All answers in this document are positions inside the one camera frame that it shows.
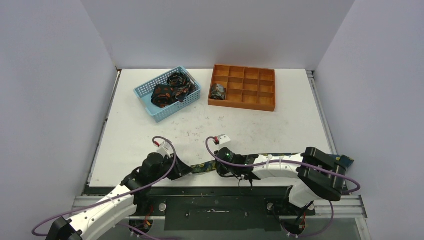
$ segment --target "gray wall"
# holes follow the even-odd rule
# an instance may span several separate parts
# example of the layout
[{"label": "gray wall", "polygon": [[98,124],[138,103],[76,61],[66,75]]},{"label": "gray wall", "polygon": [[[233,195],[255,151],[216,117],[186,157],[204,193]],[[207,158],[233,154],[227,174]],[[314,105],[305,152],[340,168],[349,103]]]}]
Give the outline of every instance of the gray wall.
[{"label": "gray wall", "polygon": [[116,70],[79,0],[1,1],[0,36],[1,239],[35,239],[81,194]]},{"label": "gray wall", "polygon": [[354,0],[82,0],[118,68],[315,69]]},{"label": "gray wall", "polygon": [[374,240],[423,239],[424,2],[356,0],[316,70]]}]

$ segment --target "compartment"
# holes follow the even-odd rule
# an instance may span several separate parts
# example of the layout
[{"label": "compartment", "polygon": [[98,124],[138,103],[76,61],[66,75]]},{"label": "compartment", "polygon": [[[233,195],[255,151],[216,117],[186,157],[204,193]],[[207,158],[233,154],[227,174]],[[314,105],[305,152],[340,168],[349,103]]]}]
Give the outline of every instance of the compartment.
[{"label": "compartment", "polygon": [[222,86],[224,86],[224,88],[227,88],[228,77],[227,76],[212,76],[212,84],[221,84]]},{"label": "compartment", "polygon": [[274,82],[273,81],[260,80],[259,81],[259,91],[260,92],[273,93],[274,92]]},{"label": "compartment", "polygon": [[246,79],[258,79],[258,77],[259,77],[259,69],[258,68],[246,67],[244,69],[244,78],[246,78]]},{"label": "compartment", "polygon": [[260,69],[259,70],[259,79],[273,81],[275,72],[271,69]]},{"label": "compartment", "polygon": [[243,89],[244,90],[257,91],[258,90],[258,80],[245,78],[243,80]]},{"label": "compartment", "polygon": [[229,89],[243,89],[243,78],[229,77],[228,78]]},{"label": "compartment", "polygon": [[259,92],[258,103],[262,105],[273,105],[274,104],[274,93],[271,92]]},{"label": "compartment", "polygon": [[229,67],[229,76],[236,78],[243,78],[245,75],[245,68],[241,66],[230,66]]},{"label": "compartment", "polygon": [[213,75],[215,76],[228,77],[229,72],[230,72],[230,66],[215,65],[215,67],[213,68]]},{"label": "compartment", "polygon": [[243,103],[247,104],[256,104],[258,100],[258,92],[257,91],[243,91]]},{"label": "compartment", "polygon": [[225,100],[230,102],[241,102],[242,90],[228,88],[226,90]]}]

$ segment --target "basket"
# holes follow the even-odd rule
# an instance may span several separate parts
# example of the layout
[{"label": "basket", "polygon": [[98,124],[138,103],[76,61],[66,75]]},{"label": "basket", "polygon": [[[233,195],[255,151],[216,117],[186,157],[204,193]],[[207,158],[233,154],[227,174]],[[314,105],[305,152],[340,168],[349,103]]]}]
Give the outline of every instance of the basket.
[{"label": "basket", "polygon": [[[188,78],[190,78],[191,83],[194,84],[196,90],[191,93],[190,95],[186,96],[184,99],[184,102],[177,101],[172,105],[166,106],[164,108],[160,108],[156,105],[154,105],[152,100],[152,94],[155,90],[155,86],[158,84],[167,84],[168,77],[173,73],[182,73],[185,74]],[[167,117],[171,116],[172,114],[178,112],[179,110],[187,107],[188,105],[192,104],[194,101],[200,99],[200,91],[201,91],[200,84],[190,75],[190,73],[183,67],[178,66],[148,82],[145,84],[138,86],[134,89],[134,93],[137,97],[143,101],[145,105],[145,109],[147,113],[154,118],[154,120],[159,123],[160,121],[166,119]]]}]

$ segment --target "wooden organizer box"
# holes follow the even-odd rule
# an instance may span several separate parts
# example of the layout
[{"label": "wooden organizer box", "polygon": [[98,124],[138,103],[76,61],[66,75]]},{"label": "wooden organizer box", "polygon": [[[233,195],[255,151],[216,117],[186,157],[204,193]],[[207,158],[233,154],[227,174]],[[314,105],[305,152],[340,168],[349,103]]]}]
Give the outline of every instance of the wooden organizer box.
[{"label": "wooden organizer box", "polygon": [[225,100],[210,99],[209,87],[207,104],[273,112],[276,108],[275,79],[273,69],[215,65],[210,86],[221,84],[225,88]]}]

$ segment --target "white table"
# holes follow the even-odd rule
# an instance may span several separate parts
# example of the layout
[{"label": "white table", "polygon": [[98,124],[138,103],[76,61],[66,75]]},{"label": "white table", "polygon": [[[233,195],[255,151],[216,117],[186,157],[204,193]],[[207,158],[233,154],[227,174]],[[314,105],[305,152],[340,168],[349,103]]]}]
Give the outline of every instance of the white table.
[{"label": "white table", "polygon": [[[134,168],[155,152],[152,137],[171,140],[187,165],[212,160],[205,148],[209,136],[226,134],[236,154],[296,153],[330,147],[314,95],[304,69],[276,69],[274,112],[209,106],[212,69],[188,69],[202,86],[201,97],[167,119],[156,123],[133,90],[169,69],[122,70],[107,125],[93,164],[90,187],[115,187]],[[190,174],[157,187],[236,187],[238,180],[221,178],[216,172]],[[255,181],[254,186],[287,186],[281,178]]]}]

